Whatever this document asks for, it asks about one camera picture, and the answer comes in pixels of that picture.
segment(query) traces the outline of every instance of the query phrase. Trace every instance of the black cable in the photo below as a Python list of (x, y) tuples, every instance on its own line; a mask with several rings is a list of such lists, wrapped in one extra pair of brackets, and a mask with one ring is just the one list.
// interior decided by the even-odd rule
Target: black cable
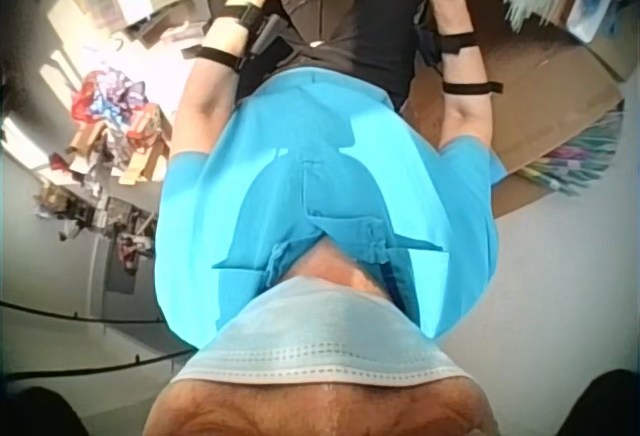
[(186, 356), (194, 353), (195, 349), (187, 349), (178, 353), (167, 354), (153, 359), (147, 359), (146, 361), (140, 361), (140, 357), (136, 355), (136, 361), (134, 363), (119, 364), (117, 366), (106, 366), (102, 368), (86, 368), (86, 369), (69, 369), (63, 371), (24, 371), (21, 373), (13, 373), (5, 376), (7, 383), (15, 381), (24, 381), (25, 379), (40, 379), (40, 378), (66, 378), (73, 376), (90, 376), (92, 374), (112, 373), (116, 371), (122, 371), (125, 369), (137, 368), (140, 366), (148, 366), (150, 364), (160, 363), (173, 358), (179, 358), (180, 356)]
[(49, 311), (41, 311), (39, 309), (27, 308), (26, 306), (20, 306), (18, 304), (7, 303), (0, 300), (0, 308), (13, 309), (15, 311), (21, 311), (23, 313), (35, 314), (37, 316), (46, 316), (47, 318), (62, 319), (64, 321), (75, 321), (79, 323), (103, 323), (103, 324), (164, 324), (164, 319), (158, 318), (154, 320), (133, 320), (133, 319), (94, 319), (84, 318), (78, 316), (78, 313), (74, 313), (73, 316), (66, 314), (51, 313)]

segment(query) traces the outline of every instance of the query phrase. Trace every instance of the teal fabric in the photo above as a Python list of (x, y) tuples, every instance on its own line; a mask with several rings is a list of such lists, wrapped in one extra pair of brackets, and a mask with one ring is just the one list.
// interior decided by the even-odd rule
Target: teal fabric
[(377, 87), (289, 70), (240, 104), (212, 154), (172, 159), (158, 302), (171, 329), (201, 348), (328, 236), (438, 337), (495, 271), (491, 184), (504, 174), (472, 137), (438, 153)]

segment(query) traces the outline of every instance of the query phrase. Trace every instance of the blue face mask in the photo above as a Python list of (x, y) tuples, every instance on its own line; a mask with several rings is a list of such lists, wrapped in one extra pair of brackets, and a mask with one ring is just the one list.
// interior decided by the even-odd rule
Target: blue face mask
[(298, 276), (252, 301), (176, 376), (415, 386), (468, 375), (390, 302)]

